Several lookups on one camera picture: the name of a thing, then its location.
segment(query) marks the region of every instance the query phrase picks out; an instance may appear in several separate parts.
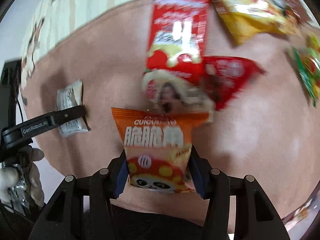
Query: cartoon panda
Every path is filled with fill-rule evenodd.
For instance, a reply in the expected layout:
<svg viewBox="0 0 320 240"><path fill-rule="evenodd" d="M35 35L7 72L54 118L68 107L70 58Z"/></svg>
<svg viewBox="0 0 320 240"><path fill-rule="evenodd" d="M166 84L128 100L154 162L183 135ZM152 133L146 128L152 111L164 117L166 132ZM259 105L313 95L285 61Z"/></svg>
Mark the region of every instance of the cartoon panda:
<svg viewBox="0 0 320 240"><path fill-rule="evenodd" d="M189 190L184 183L184 174L178 167L148 155L128 160L130 184L157 191Z"/></svg>

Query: orange snack bag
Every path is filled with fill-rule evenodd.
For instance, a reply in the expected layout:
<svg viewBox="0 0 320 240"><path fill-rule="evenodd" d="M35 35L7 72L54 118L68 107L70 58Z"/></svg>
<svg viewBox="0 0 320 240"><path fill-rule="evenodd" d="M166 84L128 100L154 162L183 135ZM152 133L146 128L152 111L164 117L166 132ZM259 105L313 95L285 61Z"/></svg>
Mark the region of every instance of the orange snack bag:
<svg viewBox="0 0 320 240"><path fill-rule="evenodd" d="M163 116L112 108L129 168L136 187L183 192L194 190L187 171L191 131L208 119L208 113Z"/></svg>

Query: packaging wrapper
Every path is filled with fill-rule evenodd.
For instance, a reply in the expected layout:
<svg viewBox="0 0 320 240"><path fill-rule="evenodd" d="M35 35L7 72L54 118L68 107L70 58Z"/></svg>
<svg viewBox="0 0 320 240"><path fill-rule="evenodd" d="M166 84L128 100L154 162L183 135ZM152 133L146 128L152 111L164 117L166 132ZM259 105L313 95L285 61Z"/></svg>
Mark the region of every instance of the packaging wrapper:
<svg viewBox="0 0 320 240"><path fill-rule="evenodd" d="M289 0L212 0L238 44L260 32L301 35Z"/></svg>
<svg viewBox="0 0 320 240"><path fill-rule="evenodd" d="M199 88L210 0L154 0L142 90L162 114L208 112L214 102Z"/></svg>
<svg viewBox="0 0 320 240"><path fill-rule="evenodd" d="M191 131L207 113L163 116L112 108L129 168L130 184L165 192L194 191L187 165Z"/></svg>
<svg viewBox="0 0 320 240"><path fill-rule="evenodd" d="M244 86L266 71L256 62L240 57L208 56L203 58L204 90L219 111L237 96Z"/></svg>
<svg viewBox="0 0 320 240"><path fill-rule="evenodd" d="M83 83L79 79L65 89L57 91L57 110L65 110L74 106L82 105ZM88 128L82 117L66 122L59 126L62 137L69 137L78 132L88 132Z"/></svg>
<svg viewBox="0 0 320 240"><path fill-rule="evenodd" d="M296 63L301 80L316 107L320 96L320 43L315 35L308 36L307 47L292 48L292 59Z"/></svg>
<svg viewBox="0 0 320 240"><path fill-rule="evenodd" d="M210 0L154 0L147 70L164 69L198 86Z"/></svg>
<svg viewBox="0 0 320 240"><path fill-rule="evenodd" d="M30 195L30 170L32 162L29 160L28 148L23 147L18 150L14 158L12 158L12 164L8 165L18 171L19 180L14 187L8 188L8 194L10 196L10 203L3 203L10 206L15 211L28 217L32 215L34 207L37 207L35 201Z"/></svg>

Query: pink fabric surface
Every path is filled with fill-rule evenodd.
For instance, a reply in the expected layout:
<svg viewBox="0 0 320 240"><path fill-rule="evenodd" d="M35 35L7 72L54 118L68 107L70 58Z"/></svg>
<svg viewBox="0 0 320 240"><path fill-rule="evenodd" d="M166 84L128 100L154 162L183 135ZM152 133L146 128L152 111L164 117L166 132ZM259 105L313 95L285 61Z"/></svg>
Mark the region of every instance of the pink fabric surface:
<svg viewBox="0 0 320 240"><path fill-rule="evenodd" d="M77 79L92 129L69 138L52 130L36 139L50 164L64 175L90 176L107 167L123 149L111 107L145 110L141 93L152 0L135 0L106 12L60 43L40 60L23 96L28 118L55 110L57 90ZM252 174L281 217L302 205L320 179L320 113L307 101L285 55L284 36L259 34L234 47L215 10L208 12L206 55L246 57L268 71L246 87L213 124L193 132L203 158L230 176ZM208 201L196 193L165 194L126 187L114 202L124 208L155 212L203 224ZM229 231L234 230L235 199Z"/></svg>

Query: small white snack packet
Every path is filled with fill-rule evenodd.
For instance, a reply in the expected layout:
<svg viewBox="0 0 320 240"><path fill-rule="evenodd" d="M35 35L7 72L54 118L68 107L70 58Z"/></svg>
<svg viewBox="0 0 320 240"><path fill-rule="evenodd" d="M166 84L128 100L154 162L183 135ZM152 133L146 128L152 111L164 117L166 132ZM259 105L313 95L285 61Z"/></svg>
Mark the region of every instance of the small white snack packet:
<svg viewBox="0 0 320 240"><path fill-rule="evenodd" d="M82 105L82 85L82 81L78 79L65 89L59 89L57 91L58 111ZM69 137L75 133L87 131L87 125L82 117L59 126L59 133L62 137Z"/></svg>

